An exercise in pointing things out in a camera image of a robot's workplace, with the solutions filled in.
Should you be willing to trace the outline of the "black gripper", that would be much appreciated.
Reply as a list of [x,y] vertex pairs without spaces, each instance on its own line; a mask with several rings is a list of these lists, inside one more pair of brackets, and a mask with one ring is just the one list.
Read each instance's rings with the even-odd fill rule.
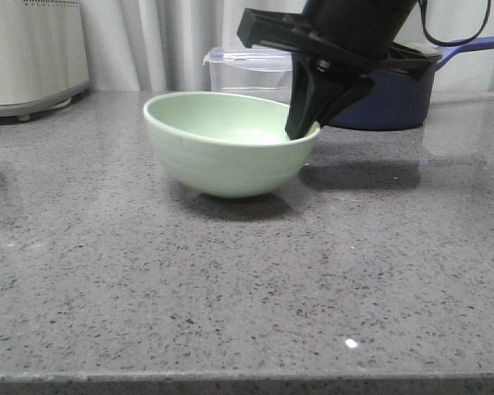
[[[396,44],[410,7],[307,7],[301,13],[244,10],[237,35],[241,43],[299,53],[315,63],[349,72],[406,72],[419,79],[431,66],[426,55]],[[336,75],[306,61],[293,62],[291,102],[285,130],[300,139],[315,121],[333,118],[366,98],[375,83],[367,76]]]

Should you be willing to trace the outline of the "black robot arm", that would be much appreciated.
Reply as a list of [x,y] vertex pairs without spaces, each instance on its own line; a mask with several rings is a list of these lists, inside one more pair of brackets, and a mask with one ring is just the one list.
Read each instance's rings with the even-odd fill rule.
[[245,9],[241,43],[291,53],[293,79],[285,130],[302,138],[366,98],[375,71],[419,80],[431,66],[426,55],[395,43],[414,1],[308,1],[300,13]]

